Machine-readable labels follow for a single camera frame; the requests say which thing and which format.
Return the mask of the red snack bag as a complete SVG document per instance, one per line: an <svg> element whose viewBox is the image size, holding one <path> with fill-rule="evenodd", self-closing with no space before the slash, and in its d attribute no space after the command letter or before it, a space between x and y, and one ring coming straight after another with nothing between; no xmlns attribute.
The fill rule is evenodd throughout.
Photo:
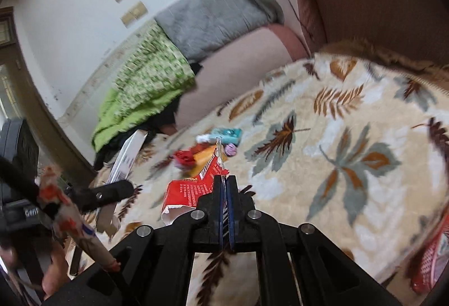
<svg viewBox="0 0 449 306"><path fill-rule="evenodd" d="M171 225L176 218L196 208L199 198L213 191L216 175L226 175L223 159L215 154L195 177L171 181L165 192L161 221Z"/></svg>

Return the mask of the red candy wrapper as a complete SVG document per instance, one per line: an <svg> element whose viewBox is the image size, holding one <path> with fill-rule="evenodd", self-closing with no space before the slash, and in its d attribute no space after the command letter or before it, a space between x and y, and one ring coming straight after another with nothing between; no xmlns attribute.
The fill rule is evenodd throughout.
<svg viewBox="0 0 449 306"><path fill-rule="evenodd" d="M194 154L190 150L178 150L173 154L174 164L177 168L188 171L196 166Z"/></svg>

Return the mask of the orange small box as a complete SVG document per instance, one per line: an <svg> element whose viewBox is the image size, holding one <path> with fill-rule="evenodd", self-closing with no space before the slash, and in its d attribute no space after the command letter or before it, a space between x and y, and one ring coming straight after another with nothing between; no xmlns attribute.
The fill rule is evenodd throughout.
<svg viewBox="0 0 449 306"><path fill-rule="evenodd" d="M188 177L205 177L208 167L210 166L209 160L213 159L216 154L216 146L209 146L208 148L192 154L194 160L193 166L187 171Z"/></svg>

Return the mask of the small purple wrapper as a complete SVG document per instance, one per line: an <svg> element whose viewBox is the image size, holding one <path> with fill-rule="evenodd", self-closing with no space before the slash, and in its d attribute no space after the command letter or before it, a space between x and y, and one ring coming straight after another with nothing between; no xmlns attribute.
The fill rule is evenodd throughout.
<svg viewBox="0 0 449 306"><path fill-rule="evenodd" d="M237 147L233 143L229 143L225 146L224 152L226 156L233 157L237 154Z"/></svg>

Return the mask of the teal wrapper packet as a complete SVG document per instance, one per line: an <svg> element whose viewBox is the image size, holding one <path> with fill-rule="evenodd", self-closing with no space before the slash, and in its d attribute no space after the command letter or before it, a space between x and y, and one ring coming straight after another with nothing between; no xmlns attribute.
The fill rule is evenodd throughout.
<svg viewBox="0 0 449 306"><path fill-rule="evenodd" d="M213 144L220 140L222 145L233 144L239 146L242 135L243 130L239 128L215 128L209 133L198 135L196 142Z"/></svg>

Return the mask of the red mesh trash basket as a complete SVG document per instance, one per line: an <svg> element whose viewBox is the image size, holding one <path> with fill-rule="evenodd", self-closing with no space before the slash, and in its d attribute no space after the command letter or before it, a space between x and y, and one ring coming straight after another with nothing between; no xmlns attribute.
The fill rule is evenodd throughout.
<svg viewBox="0 0 449 306"><path fill-rule="evenodd" d="M430 292L448 264L448 212L426 246L419 267L411 279L412 290L417 294Z"/></svg>

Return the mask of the white paper booklet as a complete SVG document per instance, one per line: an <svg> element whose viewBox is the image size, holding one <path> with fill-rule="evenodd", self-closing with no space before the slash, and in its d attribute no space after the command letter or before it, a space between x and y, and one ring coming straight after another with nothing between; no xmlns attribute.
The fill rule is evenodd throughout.
<svg viewBox="0 0 449 306"><path fill-rule="evenodd" d="M147 131L136 130L123 144L116 161L113 164L106 184L112 184L121 180L126 180L131 172L131 168L137 155L148 135ZM97 210L96 230L99 233L106 233L113 237L120 229L119 220L114 215L116 206L122 199L116 199L111 204L107 204Z"/></svg>

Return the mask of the leaf pattern plush blanket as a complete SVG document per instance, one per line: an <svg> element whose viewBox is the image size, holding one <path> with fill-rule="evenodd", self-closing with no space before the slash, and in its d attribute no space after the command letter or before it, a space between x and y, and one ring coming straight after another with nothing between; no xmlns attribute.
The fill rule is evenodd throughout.
<svg viewBox="0 0 449 306"><path fill-rule="evenodd" d="M226 167L258 209L312 223L402 304L420 304L407 268L448 208L448 68L412 76L317 54L273 71L142 149L106 247L162 226L166 187L182 176L170 156L215 128L242 130Z"/></svg>

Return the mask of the pink bolster pillow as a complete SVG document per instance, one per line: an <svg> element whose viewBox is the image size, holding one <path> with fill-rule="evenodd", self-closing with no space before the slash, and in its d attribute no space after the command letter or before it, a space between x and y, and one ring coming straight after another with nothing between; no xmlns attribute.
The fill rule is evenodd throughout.
<svg viewBox="0 0 449 306"><path fill-rule="evenodd" d="M232 41L201 62L196 86L180 98L177 129L196 123L219 105L249 91L267 73L307 56L297 35L279 24Z"/></svg>

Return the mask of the green patterned quilt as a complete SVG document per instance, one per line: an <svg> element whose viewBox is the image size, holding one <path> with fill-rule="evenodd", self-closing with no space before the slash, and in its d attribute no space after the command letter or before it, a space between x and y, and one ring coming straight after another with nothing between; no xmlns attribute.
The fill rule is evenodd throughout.
<svg viewBox="0 0 449 306"><path fill-rule="evenodd" d="M160 114L193 86L195 73L186 57L153 21L100 106L91 140L95 152L118 134Z"/></svg>

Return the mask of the grey quilted pillow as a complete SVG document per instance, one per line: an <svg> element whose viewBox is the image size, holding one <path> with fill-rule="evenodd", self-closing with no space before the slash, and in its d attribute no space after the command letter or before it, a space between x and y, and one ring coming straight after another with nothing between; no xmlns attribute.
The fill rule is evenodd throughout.
<svg viewBox="0 0 449 306"><path fill-rule="evenodd" d="M155 21L190 63L260 27L284 22L276 0L179 0Z"/></svg>

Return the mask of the beige wall switch plate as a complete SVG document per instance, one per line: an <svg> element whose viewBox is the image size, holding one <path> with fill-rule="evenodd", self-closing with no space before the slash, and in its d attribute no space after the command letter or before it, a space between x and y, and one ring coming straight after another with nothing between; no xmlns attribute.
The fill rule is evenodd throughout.
<svg viewBox="0 0 449 306"><path fill-rule="evenodd" d="M123 25L128 28L135 21L139 20L142 16L148 13L148 10L143 2L138 2L128 12L124 13L121 17Z"/></svg>

